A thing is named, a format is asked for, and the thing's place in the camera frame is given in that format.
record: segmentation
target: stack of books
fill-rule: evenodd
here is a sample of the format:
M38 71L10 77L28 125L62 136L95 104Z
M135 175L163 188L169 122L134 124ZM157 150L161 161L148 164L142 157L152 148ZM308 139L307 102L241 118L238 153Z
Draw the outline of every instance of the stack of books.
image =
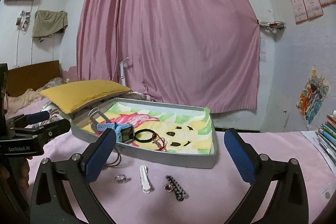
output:
M336 166L336 119L327 115L328 120L318 128L318 141L320 147L330 157Z

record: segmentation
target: black hair tie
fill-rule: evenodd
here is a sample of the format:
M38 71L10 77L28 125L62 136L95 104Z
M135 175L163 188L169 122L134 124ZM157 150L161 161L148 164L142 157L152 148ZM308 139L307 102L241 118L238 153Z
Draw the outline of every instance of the black hair tie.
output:
M152 137L151 137L150 139L147 139L147 140L139 140L139 139L137 138L137 135L138 135L139 133L142 133L142 132L150 132L150 133L152 133L153 135L152 135ZM135 132L135 134L134 134L134 140L138 141L139 143L150 143L150 142L154 141L154 140L156 139L156 137L157 137L157 134L155 133L155 131L154 131L154 130L151 130L151 129L148 129L148 128L140 129L140 130L138 130L137 132Z

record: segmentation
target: silver screw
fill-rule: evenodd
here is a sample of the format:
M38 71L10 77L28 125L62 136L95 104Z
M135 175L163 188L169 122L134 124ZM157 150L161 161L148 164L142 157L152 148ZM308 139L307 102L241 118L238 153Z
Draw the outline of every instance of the silver screw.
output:
M49 158L43 158L43 159L41 160L41 163L42 163L42 164L46 164L48 161L49 161Z
M73 154L71 158L72 158L72 160L79 160L80 157L81 157L81 155L77 153L77 154Z
M299 162L297 161L297 159L291 159L291 163L294 164L294 165L298 165Z
M268 156L266 154L261 154L260 155L260 159L264 160L264 161L267 161L269 158L268 158Z

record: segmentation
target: hand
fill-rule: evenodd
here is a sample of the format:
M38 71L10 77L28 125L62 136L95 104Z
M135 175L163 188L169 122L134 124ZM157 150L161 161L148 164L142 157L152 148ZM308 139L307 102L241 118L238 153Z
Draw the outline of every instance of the hand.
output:
M29 163L27 160L25 160L25 162L23 163L22 167L21 167L21 178L19 181L19 187L20 189L25 193L28 190L29 187L29 171L30 171L30 167L29 167ZM4 177L5 179L8 179L10 174L8 172L8 170L0 165L0 176Z

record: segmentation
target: painting of yellow bear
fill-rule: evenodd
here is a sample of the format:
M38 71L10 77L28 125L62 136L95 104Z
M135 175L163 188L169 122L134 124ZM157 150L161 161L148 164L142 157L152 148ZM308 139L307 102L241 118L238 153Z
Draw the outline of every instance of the painting of yellow bear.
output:
M116 102L105 115L111 122L130 123L134 131L151 129L165 142L165 151L180 154L209 154L212 145L212 122L210 111L204 109L200 116L178 115L162 113L150 110L133 109ZM105 122L102 117L98 122ZM83 130L94 133L91 124L82 127ZM152 137L150 132L142 132L137 135L140 140ZM130 145L157 150L154 142L140 143L136 140Z

